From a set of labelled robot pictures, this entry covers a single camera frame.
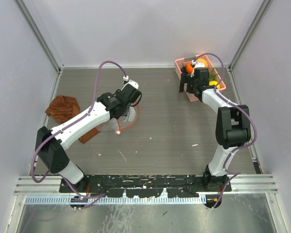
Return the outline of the orange persimmon toy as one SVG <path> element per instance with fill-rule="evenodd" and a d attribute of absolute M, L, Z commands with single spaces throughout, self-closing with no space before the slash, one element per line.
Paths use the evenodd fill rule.
<path fill-rule="evenodd" d="M 186 71 L 188 74 L 192 74 L 192 72 L 194 71 L 194 67 L 195 67 L 196 63 L 193 61 L 193 62 L 189 62 L 187 65 L 186 65 Z"/>

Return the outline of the yellow lemon toy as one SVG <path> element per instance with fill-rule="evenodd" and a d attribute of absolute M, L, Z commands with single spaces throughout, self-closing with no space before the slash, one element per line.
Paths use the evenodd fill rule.
<path fill-rule="evenodd" d="M 219 83 L 217 81 L 215 81 L 215 80 L 210 81 L 209 82 L 209 86 L 212 86 L 213 88 L 216 88 L 216 89 L 220 89 L 221 88 L 221 86 L 219 85 Z"/>

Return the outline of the clear orange-zip bag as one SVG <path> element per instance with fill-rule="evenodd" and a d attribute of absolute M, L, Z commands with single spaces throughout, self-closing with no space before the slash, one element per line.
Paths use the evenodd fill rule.
<path fill-rule="evenodd" d="M 121 116 L 119 119 L 113 118 L 107 122 L 104 122 L 96 126 L 96 129 L 99 132 L 114 131 L 116 135 L 120 135 L 124 130 L 128 129 L 136 123 L 139 114 L 140 107 L 138 105 L 130 107 L 128 113 L 125 116 Z"/>

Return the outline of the orange peach toy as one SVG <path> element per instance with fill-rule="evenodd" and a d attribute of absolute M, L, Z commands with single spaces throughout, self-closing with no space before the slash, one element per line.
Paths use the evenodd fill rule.
<path fill-rule="evenodd" d="M 197 64 L 203 64 L 204 65 L 204 67 L 206 67 L 206 68 L 208 68 L 208 63 L 207 63 L 207 61 L 205 60 L 205 59 L 203 59 L 203 58 L 198 58 L 197 60 L 196 60 L 196 63 Z"/>

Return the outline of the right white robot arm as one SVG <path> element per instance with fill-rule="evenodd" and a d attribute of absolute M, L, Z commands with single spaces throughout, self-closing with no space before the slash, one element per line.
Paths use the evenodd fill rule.
<path fill-rule="evenodd" d="M 195 68 L 191 74 L 181 73 L 179 92 L 184 91 L 217 114 L 215 138 L 218 146 L 202 177 L 205 189 L 214 191 L 227 183 L 231 159 L 251 138 L 249 108 L 228 100 L 215 85 L 209 85 L 209 71 L 205 67 Z"/>

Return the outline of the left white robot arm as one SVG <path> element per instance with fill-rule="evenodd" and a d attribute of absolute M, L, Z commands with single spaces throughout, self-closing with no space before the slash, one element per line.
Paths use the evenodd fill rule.
<path fill-rule="evenodd" d="M 37 132 L 35 156 L 47 167 L 48 172 L 65 178 L 76 192 L 83 192 L 89 183 L 84 172 L 67 156 L 66 150 L 79 138 L 94 128 L 113 128 L 121 131 L 121 123 L 131 124 L 136 120 L 135 107 L 142 96 L 135 81 L 124 84 L 115 93 L 104 93 L 93 106 L 67 122 Z"/>

